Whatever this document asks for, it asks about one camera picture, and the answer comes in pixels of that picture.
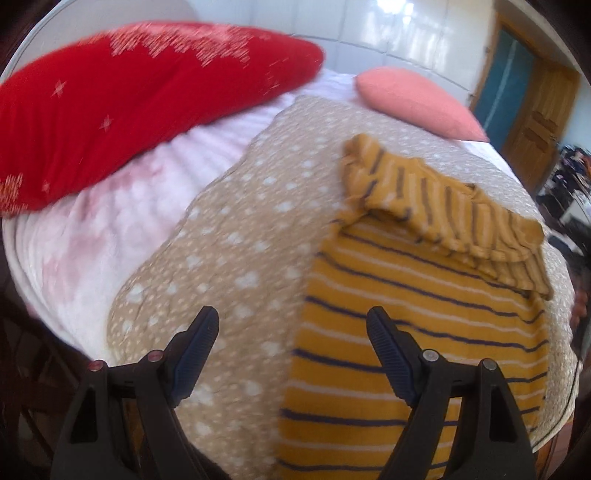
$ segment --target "mattress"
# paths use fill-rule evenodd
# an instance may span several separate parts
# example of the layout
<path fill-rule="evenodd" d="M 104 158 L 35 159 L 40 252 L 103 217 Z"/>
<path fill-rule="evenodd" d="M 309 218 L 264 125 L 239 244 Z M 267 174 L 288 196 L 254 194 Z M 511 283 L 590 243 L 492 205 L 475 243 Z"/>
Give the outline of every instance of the mattress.
<path fill-rule="evenodd" d="M 107 346 L 106 324 L 121 287 L 168 239 L 197 194 L 231 168 L 298 95 L 362 105 L 352 75 L 324 70 L 272 102 L 159 145 L 75 196 L 40 212 L 4 219 L 8 264 L 32 312 L 90 358 L 116 364 Z M 518 181 L 491 145 L 459 143 L 503 171 L 509 181 Z"/>

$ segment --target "star pattern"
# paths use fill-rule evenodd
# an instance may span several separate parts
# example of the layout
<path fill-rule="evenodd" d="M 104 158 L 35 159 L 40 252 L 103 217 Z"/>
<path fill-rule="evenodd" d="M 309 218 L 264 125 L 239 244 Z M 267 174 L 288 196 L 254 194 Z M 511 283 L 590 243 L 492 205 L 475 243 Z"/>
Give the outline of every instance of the star pattern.
<path fill-rule="evenodd" d="M 111 124 L 113 123 L 113 119 L 109 117 L 109 115 L 107 115 L 105 117 L 105 119 L 103 120 L 103 122 L 101 123 L 99 129 L 103 129 L 105 132 L 111 127 Z"/>
<path fill-rule="evenodd" d="M 61 98 L 61 96 L 64 93 L 64 87 L 66 86 L 66 83 L 67 82 L 62 82 L 61 80 L 58 80 L 56 83 L 56 88 L 55 90 L 53 90 L 51 96 L 53 97 L 54 95 L 57 95 L 58 98 Z"/>

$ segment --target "pillow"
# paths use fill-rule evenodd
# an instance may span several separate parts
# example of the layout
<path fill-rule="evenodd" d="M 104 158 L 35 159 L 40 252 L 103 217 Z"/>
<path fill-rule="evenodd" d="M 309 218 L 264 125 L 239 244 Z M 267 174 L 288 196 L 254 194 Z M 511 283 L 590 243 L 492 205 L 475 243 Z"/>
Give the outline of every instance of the pillow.
<path fill-rule="evenodd" d="M 488 142 L 470 110 L 416 72 L 378 67 L 357 75 L 355 85 L 374 110 L 443 138 Z"/>
<path fill-rule="evenodd" d="M 0 212 L 39 210 L 133 156 L 310 81 L 311 42 L 258 28 L 140 23 L 30 63 L 0 86 Z"/>

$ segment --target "door panel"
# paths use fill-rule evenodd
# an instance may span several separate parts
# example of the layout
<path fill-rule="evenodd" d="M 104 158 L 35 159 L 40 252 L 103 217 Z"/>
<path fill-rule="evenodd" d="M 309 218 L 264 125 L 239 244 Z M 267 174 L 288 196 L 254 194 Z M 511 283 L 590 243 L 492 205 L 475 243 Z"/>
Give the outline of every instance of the door panel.
<path fill-rule="evenodd" d="M 535 193 L 551 168 L 573 106 L 579 74 L 538 59 L 528 93 L 502 150 L 526 190 Z"/>

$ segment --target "beige blanket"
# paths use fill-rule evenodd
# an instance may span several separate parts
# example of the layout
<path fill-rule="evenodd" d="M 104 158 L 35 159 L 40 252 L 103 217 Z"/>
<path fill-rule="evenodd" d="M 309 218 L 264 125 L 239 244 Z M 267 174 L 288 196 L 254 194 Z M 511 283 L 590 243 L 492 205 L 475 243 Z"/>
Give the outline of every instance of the beige blanket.
<path fill-rule="evenodd" d="M 360 132 L 541 221 L 529 195 L 504 173 L 422 129 L 320 98 L 301 97 L 280 114 L 244 159 L 193 201 L 171 239 L 122 288 L 109 319 L 110 345 L 124 363 L 165 347 L 202 305 L 218 309 L 220 335 L 177 414 L 188 438 L 235 479 L 272 476 L 275 421 L 307 271 L 339 207 L 343 142 Z M 543 250 L 555 296 L 548 303 L 547 402 L 534 446 L 570 415 L 575 370 L 572 287 L 560 254 L 547 244 Z"/>

